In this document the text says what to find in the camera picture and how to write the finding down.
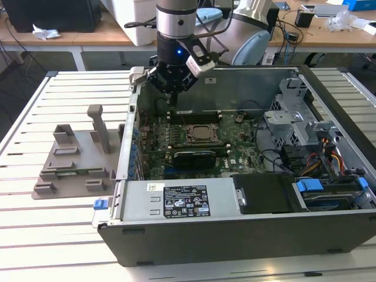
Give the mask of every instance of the power supply label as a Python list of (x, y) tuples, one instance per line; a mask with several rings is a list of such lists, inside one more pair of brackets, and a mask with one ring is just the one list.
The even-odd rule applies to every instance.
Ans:
[(210, 216), (206, 186), (176, 186), (163, 189), (163, 215), (167, 219)]

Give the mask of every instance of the yellow wire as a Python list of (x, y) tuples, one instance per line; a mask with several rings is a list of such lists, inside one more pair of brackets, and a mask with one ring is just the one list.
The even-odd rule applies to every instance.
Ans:
[(336, 155), (330, 155), (331, 157), (335, 158), (338, 162), (338, 169), (341, 171), (341, 162), (340, 159)]
[(305, 172), (303, 172), (301, 175), (305, 175), (307, 174), (308, 172), (311, 172), (312, 170), (314, 170), (316, 167), (318, 167), (318, 165), (321, 163), (321, 161), (318, 161), (317, 163), (315, 163), (313, 166), (311, 166), (308, 170), (306, 170)]

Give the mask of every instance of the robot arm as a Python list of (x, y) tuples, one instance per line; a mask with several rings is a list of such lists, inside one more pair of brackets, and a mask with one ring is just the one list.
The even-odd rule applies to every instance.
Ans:
[(148, 80), (169, 94), (174, 105), (177, 94), (213, 69), (223, 54), (218, 43), (210, 44), (213, 34), (229, 49), (222, 56), (224, 62), (232, 64), (244, 46), (243, 54), (260, 59), (270, 39), (265, 31), (270, 4), (271, 0), (241, 0), (231, 19), (208, 25), (208, 34), (203, 27), (196, 29), (197, 0), (157, 0), (157, 65), (148, 71)]
[(157, 66), (149, 79), (162, 93), (187, 91), (215, 67), (216, 54), (206, 51), (194, 35), (197, 0), (157, 0)]

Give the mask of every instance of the desk leg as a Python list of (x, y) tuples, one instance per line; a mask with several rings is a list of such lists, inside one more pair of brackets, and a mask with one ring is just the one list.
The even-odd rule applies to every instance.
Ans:
[(24, 64), (24, 60), (22, 59), (21, 52), (14, 52), (14, 60), (18, 65)]
[(77, 71), (79, 71), (79, 72), (85, 71), (86, 67), (85, 67), (85, 63), (83, 62), (83, 59), (82, 59), (81, 46), (72, 46), (71, 48), (69, 48), (69, 51), (73, 55), (73, 58), (74, 58), (75, 63), (76, 63)]
[(121, 62), (121, 64), (122, 64), (122, 66), (126, 66), (127, 63), (126, 63), (126, 61), (125, 61), (125, 55), (124, 55), (124, 52), (120, 51), (120, 52), (119, 52), (119, 56), (120, 56), (120, 62)]

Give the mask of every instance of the metal slotted platform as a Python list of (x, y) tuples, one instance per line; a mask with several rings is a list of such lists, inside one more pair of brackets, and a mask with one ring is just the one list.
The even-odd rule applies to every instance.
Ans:
[[(349, 117), (376, 146), (376, 98), (349, 72), (336, 68), (312, 69)], [(318, 102), (316, 109), (325, 120), (330, 120)]]
[[(92, 129), (87, 107), (101, 103), (106, 126), (116, 129), (126, 119), (128, 75), (46, 78), (0, 144), (0, 281), (375, 281), (376, 238), (348, 254), (124, 268), (91, 226), (94, 197), (33, 200), (55, 126)], [(323, 276), (306, 277), (310, 271)]]

